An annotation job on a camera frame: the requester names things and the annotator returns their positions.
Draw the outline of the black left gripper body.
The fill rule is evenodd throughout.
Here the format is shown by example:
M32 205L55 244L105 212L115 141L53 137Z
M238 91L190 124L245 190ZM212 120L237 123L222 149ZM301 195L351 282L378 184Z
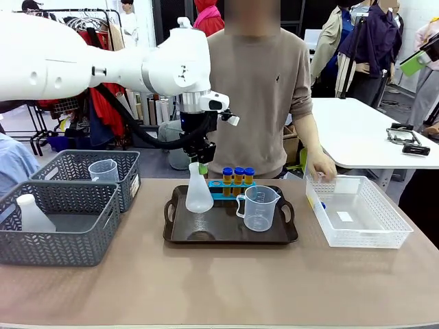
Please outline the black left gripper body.
M214 159L216 144L211 142L206 135L201 135L187 143L182 149L188 155L189 162L190 156L197 155L198 162L207 165Z

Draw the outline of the white plastic conical flask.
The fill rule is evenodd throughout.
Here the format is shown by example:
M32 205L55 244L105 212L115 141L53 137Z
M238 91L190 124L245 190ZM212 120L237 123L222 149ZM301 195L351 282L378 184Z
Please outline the white plastic conical flask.
M193 162L189 165L189 185L186 197L186 208L193 213L204 213L212 209L214 201L209 187L200 173L199 163Z
M37 206L32 194L17 197L16 202L21 209L21 226L24 232L52 233L56 226L47 215Z

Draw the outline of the clear plastic measuring beaker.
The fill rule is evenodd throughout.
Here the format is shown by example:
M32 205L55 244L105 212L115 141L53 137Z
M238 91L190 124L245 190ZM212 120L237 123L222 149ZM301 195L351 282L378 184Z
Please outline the clear plastic measuring beaker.
M117 163L113 159L94 162L88 167L93 182L118 182L119 172Z
M236 215L254 232L265 232L272 227L274 210L281 196L268 186L255 185L236 196Z

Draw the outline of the person's left forearm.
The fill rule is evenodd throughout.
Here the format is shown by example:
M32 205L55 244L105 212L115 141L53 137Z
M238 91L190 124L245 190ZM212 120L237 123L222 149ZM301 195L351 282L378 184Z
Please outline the person's left forearm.
M313 160L323 159L324 152L322 150L318 129L312 114L305 115L294 121L299 139L307 148L308 156Z

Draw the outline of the crouching person in green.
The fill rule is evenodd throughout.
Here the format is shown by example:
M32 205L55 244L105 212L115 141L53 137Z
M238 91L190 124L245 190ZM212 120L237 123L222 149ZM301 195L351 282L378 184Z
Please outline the crouching person in green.
M166 121L158 129L158 139L163 142L172 142L180 138L181 122L179 120ZM165 150L169 165L172 169L185 171L189 168L190 157L183 149Z

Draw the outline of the mannequin with navy shirt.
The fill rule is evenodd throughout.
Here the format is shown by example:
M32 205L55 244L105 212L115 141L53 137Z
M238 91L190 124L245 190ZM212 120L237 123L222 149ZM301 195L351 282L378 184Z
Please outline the mannequin with navy shirt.
M354 29L340 45L337 55L337 97L340 97L342 92L344 76L352 54L358 15L368 13L359 36L346 97L357 99L374 109L378 108L386 84L394 77L396 58L402 45L400 27L394 20L397 5L398 0L364 0L353 10Z

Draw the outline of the bundle of paper rolls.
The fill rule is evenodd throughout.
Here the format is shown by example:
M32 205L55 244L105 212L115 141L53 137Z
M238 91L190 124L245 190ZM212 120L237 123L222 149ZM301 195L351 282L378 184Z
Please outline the bundle of paper rolls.
M164 122L175 119L177 97L164 97L157 94L137 93L131 90L116 93L117 100L128 111L130 116L144 125L160 126Z

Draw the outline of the black rectangular device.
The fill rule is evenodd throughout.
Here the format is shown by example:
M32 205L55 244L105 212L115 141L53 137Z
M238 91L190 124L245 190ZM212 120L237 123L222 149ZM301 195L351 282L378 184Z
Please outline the black rectangular device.
M415 144L405 144L403 146L402 152L404 154L412 154L412 155L418 155L418 156L428 156L430 152L429 147L424 147L422 145L415 145Z

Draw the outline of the white background table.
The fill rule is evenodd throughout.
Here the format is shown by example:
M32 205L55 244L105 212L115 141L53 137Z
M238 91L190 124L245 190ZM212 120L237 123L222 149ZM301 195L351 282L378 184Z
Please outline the white background table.
M428 156L403 153L388 140L390 117L352 98L314 98L313 115L325 152L345 169L380 169L378 185L386 190L395 169L439 169L439 145L421 136Z

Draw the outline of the brown cardboard box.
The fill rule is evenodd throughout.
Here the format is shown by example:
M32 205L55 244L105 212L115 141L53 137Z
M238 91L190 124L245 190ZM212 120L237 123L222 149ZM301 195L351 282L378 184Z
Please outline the brown cardboard box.
M307 150L299 139L293 125L288 125L283 128L283 147L287 154L286 165L305 167Z

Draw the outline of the beige hanging garment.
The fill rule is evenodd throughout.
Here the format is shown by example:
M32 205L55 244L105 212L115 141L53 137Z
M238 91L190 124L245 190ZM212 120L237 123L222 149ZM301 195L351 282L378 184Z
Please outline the beige hanging garment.
M108 49L119 51L125 48L121 30L116 25L110 23L108 28Z

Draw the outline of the black clothes rack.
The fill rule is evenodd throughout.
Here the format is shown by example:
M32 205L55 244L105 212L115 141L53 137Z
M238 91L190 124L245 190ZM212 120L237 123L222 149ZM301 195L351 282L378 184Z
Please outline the black clothes rack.
M116 25L121 30L121 17L116 11L109 10L105 15L105 18L66 16L62 21L77 33L86 31L88 27L92 27L96 32L108 33L110 23ZM128 37L123 35L122 37L125 47L127 47ZM36 103L41 110L50 111L54 119L59 119L62 113L73 115L72 123L65 129L63 137L59 137L57 132L47 137L47 142L55 151L65 149L105 150L118 145L125 147L129 141L126 138L126 127L125 135L117 138L110 135L110 129L107 130L98 122L90 95L90 88L75 97L38 100Z

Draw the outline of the white perforated plastic basket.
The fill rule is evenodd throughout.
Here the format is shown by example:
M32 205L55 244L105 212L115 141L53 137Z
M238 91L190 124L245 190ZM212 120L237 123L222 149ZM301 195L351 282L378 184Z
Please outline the white perforated plastic basket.
M414 231L365 176L339 175L326 182L308 175L305 181L306 196L313 198L314 214L331 247L399 249ZM342 222L337 212L348 212L353 222Z

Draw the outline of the gray basket with flasks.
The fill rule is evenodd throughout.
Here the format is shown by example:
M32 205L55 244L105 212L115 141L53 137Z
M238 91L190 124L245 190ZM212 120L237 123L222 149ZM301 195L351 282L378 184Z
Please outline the gray basket with flasks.
M22 229L18 197L31 194L55 232ZM94 267L119 227L118 186L81 181L22 182L0 199L0 264Z

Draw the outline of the person in blue shirt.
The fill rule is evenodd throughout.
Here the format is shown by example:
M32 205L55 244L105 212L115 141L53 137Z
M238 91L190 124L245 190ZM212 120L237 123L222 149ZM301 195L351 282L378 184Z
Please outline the person in blue shirt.
M24 144L0 133L0 198L40 169Z

